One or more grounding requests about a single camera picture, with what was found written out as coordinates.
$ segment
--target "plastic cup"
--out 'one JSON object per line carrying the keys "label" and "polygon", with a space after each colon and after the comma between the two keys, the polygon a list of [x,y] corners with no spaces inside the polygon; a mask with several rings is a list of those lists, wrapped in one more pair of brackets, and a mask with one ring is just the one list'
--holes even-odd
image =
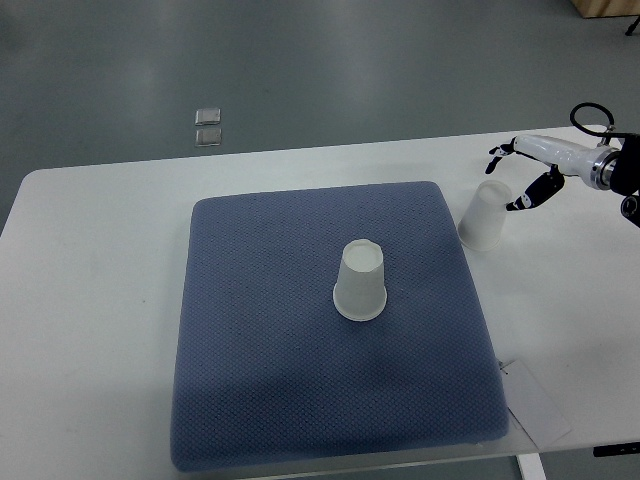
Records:
{"label": "plastic cup", "polygon": [[387,289],[380,245],[361,239],[344,247],[333,303],[343,317],[355,322],[366,322],[382,313]]}
{"label": "plastic cup", "polygon": [[497,180],[482,182],[458,224],[462,243],[472,250],[486,252],[500,243],[502,226],[507,217],[506,205],[511,190]]}

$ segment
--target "paper cup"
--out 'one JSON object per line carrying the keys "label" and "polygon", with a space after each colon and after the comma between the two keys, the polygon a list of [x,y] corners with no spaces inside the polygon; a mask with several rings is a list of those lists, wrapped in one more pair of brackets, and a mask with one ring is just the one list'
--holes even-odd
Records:
{"label": "paper cup", "polygon": [[372,320],[382,313],[387,290],[379,245],[362,239],[344,247],[333,303],[343,317],[356,322]]}
{"label": "paper cup", "polygon": [[511,190],[497,180],[481,183],[458,224],[462,243],[485,252],[500,242],[502,226],[507,217],[506,205],[511,201]]}

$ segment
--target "blue cushion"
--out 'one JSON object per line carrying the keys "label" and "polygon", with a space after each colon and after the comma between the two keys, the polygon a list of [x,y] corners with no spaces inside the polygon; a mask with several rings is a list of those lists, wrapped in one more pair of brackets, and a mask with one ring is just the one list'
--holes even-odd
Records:
{"label": "blue cushion", "polygon": [[[334,308],[343,247],[382,247],[388,301]],[[198,202],[171,422],[182,471],[479,442],[508,427],[455,226],[431,182]]]}

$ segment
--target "robotic arm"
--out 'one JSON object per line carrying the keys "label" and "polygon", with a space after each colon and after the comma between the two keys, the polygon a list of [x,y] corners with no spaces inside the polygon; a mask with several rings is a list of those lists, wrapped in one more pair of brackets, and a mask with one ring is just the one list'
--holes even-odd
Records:
{"label": "robotic arm", "polygon": [[[575,114],[583,107],[593,107],[604,112],[609,119],[605,132],[593,132],[575,120]],[[549,172],[538,177],[507,210],[535,208],[549,200],[564,186],[564,177],[580,177],[596,190],[611,190],[626,198],[622,202],[622,215],[640,227],[640,135],[613,133],[614,120],[609,110],[595,103],[577,105],[569,116],[579,130],[602,141],[596,148],[541,135],[518,135],[510,143],[493,148],[489,153],[493,160],[485,173],[492,173],[502,158],[517,153],[550,167]],[[619,138],[622,149],[611,147],[612,138]]]}

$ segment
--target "concrete floor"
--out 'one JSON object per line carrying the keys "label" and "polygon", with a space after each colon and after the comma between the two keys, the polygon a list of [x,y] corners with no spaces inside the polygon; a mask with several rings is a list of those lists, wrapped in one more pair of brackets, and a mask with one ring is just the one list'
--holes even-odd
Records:
{"label": "concrete floor", "polygon": [[[0,229],[42,168],[566,126],[582,101],[640,132],[632,20],[569,0],[0,0]],[[205,106],[223,144],[197,149]],[[640,456],[543,462],[551,480],[640,474]],[[396,477],[519,474],[509,458],[366,474]]]}

